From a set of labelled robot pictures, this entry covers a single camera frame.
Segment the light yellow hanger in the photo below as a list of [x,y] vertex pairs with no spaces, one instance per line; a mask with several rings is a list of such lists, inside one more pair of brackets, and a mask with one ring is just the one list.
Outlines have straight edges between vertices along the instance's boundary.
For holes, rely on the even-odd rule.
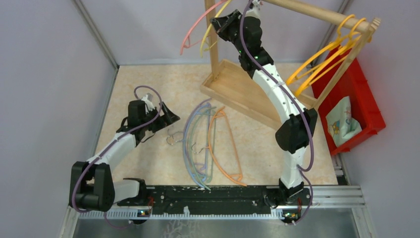
[[[230,5],[232,0],[224,0],[224,5],[220,8],[220,10],[215,14],[215,17],[220,17],[220,15],[224,12],[224,10],[227,8],[227,6]],[[207,30],[202,38],[201,44],[200,44],[200,57],[203,57],[203,53],[206,51],[209,51],[216,43],[217,40],[214,43],[210,43],[208,41],[208,37],[210,34],[211,26],[207,27]]]

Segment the green hanger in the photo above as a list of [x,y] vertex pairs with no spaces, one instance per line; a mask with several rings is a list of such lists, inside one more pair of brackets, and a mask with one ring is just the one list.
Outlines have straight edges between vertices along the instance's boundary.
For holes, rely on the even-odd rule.
[[[201,187],[206,187],[207,184],[212,181],[214,162],[210,156],[210,152],[212,152],[213,150],[209,148],[210,140],[208,138],[206,138],[205,144],[200,150],[197,151],[194,148],[196,145],[196,139],[198,137],[196,135],[196,130],[204,120],[206,122],[205,136],[212,136],[212,133],[209,132],[209,130],[211,129],[212,132],[215,132],[215,129],[213,129],[213,126],[210,124],[210,121],[214,114],[215,107],[212,107],[211,105],[202,106],[200,109],[198,109],[193,115],[192,127],[190,128],[188,138],[188,142],[190,144],[188,146],[188,153],[190,155],[190,161],[192,162],[192,177],[197,180],[198,185]],[[198,155],[201,152],[204,152],[203,162],[199,162],[197,161],[197,159],[194,158],[195,155]]]

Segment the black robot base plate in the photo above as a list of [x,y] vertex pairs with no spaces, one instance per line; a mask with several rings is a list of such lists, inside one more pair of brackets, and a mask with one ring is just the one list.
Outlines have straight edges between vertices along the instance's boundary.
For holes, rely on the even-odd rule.
[[178,215],[188,208],[191,215],[268,215],[272,209],[295,209],[309,203],[304,188],[287,199],[278,186],[211,185],[209,189],[187,185],[148,185],[139,195],[118,202],[119,206],[151,207],[153,215]]

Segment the orange hanger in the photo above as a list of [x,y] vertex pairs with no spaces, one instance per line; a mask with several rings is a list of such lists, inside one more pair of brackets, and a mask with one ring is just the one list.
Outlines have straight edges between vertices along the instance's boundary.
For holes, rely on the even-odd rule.
[[[232,132],[232,129],[231,129],[231,126],[230,126],[228,116],[227,116],[226,112],[224,111],[224,109],[225,109],[225,106],[220,107],[217,111],[215,111],[214,115],[211,116],[209,127],[208,127],[208,135],[207,135],[208,146],[207,146],[207,148],[209,149],[212,161],[215,163],[215,165],[217,166],[219,171],[227,179],[229,179],[231,182],[233,182],[236,185],[247,187],[248,185],[246,183],[242,182],[243,171],[242,171],[242,167],[241,167],[241,163],[240,163],[240,159],[239,159],[238,149],[237,149],[237,146],[236,146],[236,143],[235,143],[235,139],[234,139],[234,136],[233,136],[233,132]],[[213,126],[214,123],[219,118],[223,118],[226,122],[227,127],[228,127],[228,133],[229,133],[230,141],[231,141],[232,148],[233,148],[233,151],[234,151],[234,158],[235,158],[237,168],[238,168],[238,171],[239,171],[237,174],[228,174],[226,172],[226,170],[219,164],[218,159],[216,158],[216,156],[214,154],[213,142],[211,142],[210,139],[215,139],[215,136],[214,136],[214,132],[212,132],[211,130],[214,127]]]

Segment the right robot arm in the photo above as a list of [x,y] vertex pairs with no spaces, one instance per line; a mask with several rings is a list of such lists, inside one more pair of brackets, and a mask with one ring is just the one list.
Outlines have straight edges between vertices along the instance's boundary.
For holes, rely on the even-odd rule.
[[219,38],[235,46],[240,66],[262,88],[280,116],[282,125],[275,139],[284,152],[285,166],[279,179],[279,199],[292,204],[304,189],[303,156],[307,148],[313,147],[318,114],[299,102],[278,74],[272,57],[262,46],[261,21],[253,10],[245,15],[235,10],[227,16],[213,17],[210,22]]

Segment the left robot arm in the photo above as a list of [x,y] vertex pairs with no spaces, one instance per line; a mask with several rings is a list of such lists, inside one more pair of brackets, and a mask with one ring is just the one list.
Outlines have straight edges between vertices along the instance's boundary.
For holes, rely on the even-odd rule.
[[131,101],[128,116],[116,131],[112,141],[85,162],[76,162],[71,168],[69,205],[78,212],[107,212],[114,203],[130,199],[143,205],[149,198],[145,181],[126,178],[114,182],[112,171],[140,143],[145,142],[146,132],[156,133],[180,117],[168,109],[164,102],[156,108],[147,99]]

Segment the pink hanger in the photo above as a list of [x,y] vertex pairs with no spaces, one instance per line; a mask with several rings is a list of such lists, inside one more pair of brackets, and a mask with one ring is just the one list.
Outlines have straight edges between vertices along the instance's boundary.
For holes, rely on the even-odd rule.
[[195,42],[195,43],[191,43],[191,40],[190,40],[190,35],[191,35],[191,33],[195,30],[195,28],[197,27],[197,25],[205,18],[205,17],[207,17],[207,15],[212,11],[212,10],[215,10],[217,7],[219,7],[219,6],[223,6],[224,5],[224,3],[223,3],[223,0],[220,0],[219,2],[217,2],[217,3],[213,3],[213,4],[211,4],[210,5],[210,8],[209,9],[206,9],[205,10],[205,12],[204,13],[202,13],[202,15],[200,16],[200,17],[198,17],[197,18],[197,20],[194,22],[194,24],[190,27],[190,29],[187,31],[187,33],[186,33],[186,35],[185,35],[185,37],[184,37],[184,39],[183,39],[183,41],[182,41],[182,43],[181,43],[181,47],[180,47],[180,51],[179,51],[179,54],[180,55],[183,55],[183,52],[184,52],[184,50],[185,49],[189,49],[189,48],[191,48],[191,47],[193,47],[194,45],[196,45],[196,44],[198,44],[198,43],[200,43],[201,44],[201,41],[202,40],[200,40],[200,41],[197,41],[197,42]]

